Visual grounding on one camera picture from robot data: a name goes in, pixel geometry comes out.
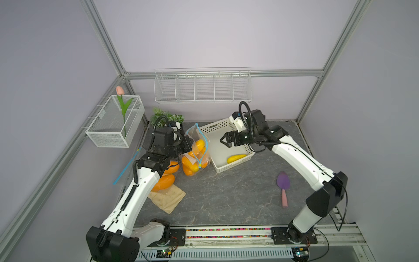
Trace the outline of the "large orange mango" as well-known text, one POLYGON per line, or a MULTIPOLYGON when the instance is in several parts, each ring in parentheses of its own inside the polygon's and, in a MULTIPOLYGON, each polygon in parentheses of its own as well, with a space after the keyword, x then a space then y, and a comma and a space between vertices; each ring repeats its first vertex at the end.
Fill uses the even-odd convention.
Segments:
POLYGON ((156 185, 152 188, 153 192, 159 192, 161 190, 166 190, 171 187, 175 182, 175 176, 173 174, 162 176, 156 185))

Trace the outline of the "big orange mango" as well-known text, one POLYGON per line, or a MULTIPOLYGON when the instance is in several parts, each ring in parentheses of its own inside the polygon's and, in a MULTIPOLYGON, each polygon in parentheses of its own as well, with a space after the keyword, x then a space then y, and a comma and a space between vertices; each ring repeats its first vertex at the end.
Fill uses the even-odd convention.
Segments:
POLYGON ((183 165, 182 166, 183 172, 186 176, 193 176, 196 174, 196 172, 194 172, 193 170, 191 170, 189 167, 183 165))

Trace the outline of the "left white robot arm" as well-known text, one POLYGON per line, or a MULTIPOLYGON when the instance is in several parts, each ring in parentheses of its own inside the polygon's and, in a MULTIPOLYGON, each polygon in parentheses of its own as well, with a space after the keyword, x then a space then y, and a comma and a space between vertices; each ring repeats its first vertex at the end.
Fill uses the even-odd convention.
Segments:
POLYGON ((136 219, 153 187, 168 170, 171 161, 192 150, 193 140, 185 136, 182 123, 161 116, 162 127, 153 127, 146 153, 133 161, 133 180, 112 213, 99 227, 86 234, 91 260, 95 262, 133 262, 153 243, 170 242, 170 224, 153 219, 133 237, 136 219))

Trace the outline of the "clear zip-top bag blue zipper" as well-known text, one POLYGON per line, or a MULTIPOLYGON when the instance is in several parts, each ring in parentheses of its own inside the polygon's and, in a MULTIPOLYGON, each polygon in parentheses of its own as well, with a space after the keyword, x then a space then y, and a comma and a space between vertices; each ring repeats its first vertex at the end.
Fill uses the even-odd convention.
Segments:
MULTIPOLYGON (((126 190, 129 190, 130 184, 133 182, 135 174, 133 171, 134 163, 139 160, 145 153, 146 149, 143 147, 139 147, 135 153, 134 156, 128 161, 128 163, 124 166, 122 171, 117 175, 114 182, 112 183, 113 186, 121 186, 122 192, 125 192, 126 190)), ((148 178, 149 175, 151 175, 152 171, 148 168, 136 168, 136 179, 137 179, 137 185, 144 185, 144 181, 146 178, 148 178)))

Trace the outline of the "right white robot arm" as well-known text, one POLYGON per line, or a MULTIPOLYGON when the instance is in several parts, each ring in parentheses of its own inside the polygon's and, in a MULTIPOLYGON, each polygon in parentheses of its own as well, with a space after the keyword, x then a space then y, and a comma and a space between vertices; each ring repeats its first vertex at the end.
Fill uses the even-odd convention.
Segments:
POLYGON ((245 101, 239 106, 246 107, 246 111, 239 109, 231 115, 230 122, 236 129, 226 132, 219 141, 227 147, 256 144, 272 151, 286 160, 314 191, 286 231, 292 243, 301 243, 320 220, 348 197, 348 177, 318 162, 281 126, 269 126, 260 110, 251 110, 245 101))

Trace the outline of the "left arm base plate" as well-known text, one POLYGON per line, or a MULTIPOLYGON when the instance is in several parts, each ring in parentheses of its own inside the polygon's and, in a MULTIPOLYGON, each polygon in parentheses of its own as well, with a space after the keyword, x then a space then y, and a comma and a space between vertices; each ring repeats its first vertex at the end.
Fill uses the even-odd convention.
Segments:
POLYGON ((155 241, 149 244, 149 247, 182 247, 186 241, 186 230, 184 228, 170 229, 169 240, 155 241))

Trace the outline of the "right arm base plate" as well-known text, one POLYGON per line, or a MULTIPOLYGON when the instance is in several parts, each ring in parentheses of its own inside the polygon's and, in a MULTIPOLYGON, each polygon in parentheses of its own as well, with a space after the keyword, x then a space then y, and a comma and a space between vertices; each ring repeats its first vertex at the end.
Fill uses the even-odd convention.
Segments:
POLYGON ((275 245, 311 245, 318 243, 314 228, 306 233, 301 233, 294 227, 272 227, 271 239, 275 245))

